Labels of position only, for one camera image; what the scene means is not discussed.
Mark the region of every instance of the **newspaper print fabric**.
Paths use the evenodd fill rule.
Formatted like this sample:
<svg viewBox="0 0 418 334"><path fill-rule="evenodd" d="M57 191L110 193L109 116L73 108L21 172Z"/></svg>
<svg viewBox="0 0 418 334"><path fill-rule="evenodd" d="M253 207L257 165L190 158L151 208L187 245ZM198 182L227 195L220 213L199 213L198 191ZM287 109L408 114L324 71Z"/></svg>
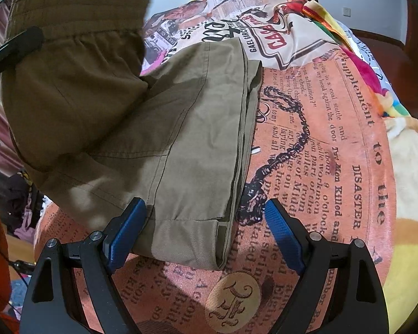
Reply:
<svg viewBox="0 0 418 334"><path fill-rule="evenodd" d="M396 93L393 90L392 85L390 84L389 80L385 76L382 68L379 66L377 60L374 58L374 56L371 53L368 46L366 46L362 41L360 41L346 25L344 25L340 21L337 21L337 23L343 29L343 31L346 33L346 37L348 39L348 42L355 44L355 46L357 47L358 51L353 49L353 52L360 59L362 59L368 65L371 66L371 68L373 69L373 71L375 72L375 74L377 75L377 77L379 79L382 91L385 94L388 93L390 95L390 97L392 98L392 100L393 100L392 105L393 105L393 109L395 111L393 113L392 113L392 111L390 111L390 113L392 113L390 115L393 116L393 117L402 117L402 116L407 116L408 117L408 116L410 116L410 114L408 113L406 108L404 108L404 106L399 101L399 98L396 96Z"/></svg>
<svg viewBox="0 0 418 334"><path fill-rule="evenodd" d="M144 70L192 43L236 36L267 68L226 267L195 270L130 255L113 276L143 334L268 333L298 280L263 217L274 197L328 240L363 239L381 281L387 276L396 196L385 127L353 62L301 14L304 2L196 0L146 23ZM52 205L36 255L52 237L64 243L87 234ZM99 330L81 272L76 276L88 323ZM331 270L309 330L322 322L334 279Z"/></svg>
<svg viewBox="0 0 418 334"><path fill-rule="evenodd" d="M363 239L384 282L392 254L395 186L388 139L374 96L352 61L337 52L285 71L264 69L253 152L223 271L196 270L130 255L113 279L143 334L267 334L297 284L263 217L278 198L309 231L328 240ZM81 240L85 228L52 206L45 242ZM81 272L88 323L99 330ZM334 284L331 270L310 330L320 326Z"/></svg>

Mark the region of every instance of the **blue gripper pad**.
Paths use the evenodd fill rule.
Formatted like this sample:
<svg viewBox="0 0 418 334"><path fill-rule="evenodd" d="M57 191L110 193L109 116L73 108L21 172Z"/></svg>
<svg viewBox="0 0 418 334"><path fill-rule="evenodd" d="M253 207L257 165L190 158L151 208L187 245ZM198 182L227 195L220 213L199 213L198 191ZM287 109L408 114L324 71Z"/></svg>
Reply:
<svg viewBox="0 0 418 334"><path fill-rule="evenodd" d="M107 269L111 273L124 266L127 256L135 244L139 232L143 228L146 214L146 203L143 199L139 199L135 206L128 212L128 215L126 211L121 215L121 218L125 220L121 223L121 228L109 247Z"/></svg>
<svg viewBox="0 0 418 334"><path fill-rule="evenodd" d="M302 261L302 247L294 233L283 219L277 207L269 200L265 205L265 219L285 259L286 265L301 275L305 270Z"/></svg>

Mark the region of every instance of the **floor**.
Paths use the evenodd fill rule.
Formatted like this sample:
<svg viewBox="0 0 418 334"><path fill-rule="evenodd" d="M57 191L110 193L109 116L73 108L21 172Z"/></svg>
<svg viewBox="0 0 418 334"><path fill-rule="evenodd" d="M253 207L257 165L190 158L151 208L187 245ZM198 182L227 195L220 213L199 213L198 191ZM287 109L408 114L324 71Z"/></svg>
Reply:
<svg viewBox="0 0 418 334"><path fill-rule="evenodd" d="M6 242L8 243L8 258L10 261L22 260L30 263L35 262L35 253L33 250L33 245L29 242L19 240L18 238L7 235ZM14 269L9 266L9 277L11 280L20 279L19 275L14 271Z"/></svg>
<svg viewBox="0 0 418 334"><path fill-rule="evenodd" d="M418 118L418 70L399 47L378 40L360 38L372 51L402 105Z"/></svg>

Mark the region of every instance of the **olive green pants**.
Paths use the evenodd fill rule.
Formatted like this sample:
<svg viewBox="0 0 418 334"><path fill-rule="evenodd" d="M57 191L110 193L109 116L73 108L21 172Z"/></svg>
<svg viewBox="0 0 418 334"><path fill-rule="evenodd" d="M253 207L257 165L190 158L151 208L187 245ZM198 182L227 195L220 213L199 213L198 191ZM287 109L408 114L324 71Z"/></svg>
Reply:
<svg viewBox="0 0 418 334"><path fill-rule="evenodd" d="M7 39L42 28L3 72L3 106L36 186L89 230L141 197L133 252L221 269L245 183L261 84L239 39L198 43L146 77L148 0L15 0Z"/></svg>

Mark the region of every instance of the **chain illustration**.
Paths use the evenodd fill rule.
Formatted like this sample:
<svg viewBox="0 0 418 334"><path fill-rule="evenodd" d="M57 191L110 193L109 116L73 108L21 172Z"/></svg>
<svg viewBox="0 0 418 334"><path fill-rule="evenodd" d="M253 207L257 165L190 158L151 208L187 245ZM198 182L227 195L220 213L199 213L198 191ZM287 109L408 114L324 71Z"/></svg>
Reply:
<svg viewBox="0 0 418 334"><path fill-rule="evenodd" d="M267 164L257 169L251 182L245 184L242 197L240 198L240 206L236 214L236 220L242 226L250 226L263 220L265 203L268 199L262 188L265 178L280 165L302 152L310 137L310 129L303 114L303 106L298 100L272 86L267 86L263 90L263 94L265 97L260 98L260 101L272 102L284 112L298 114L302 124L302 134L297 139L297 142L288 148L286 152L279 153L275 158L268 159Z"/></svg>

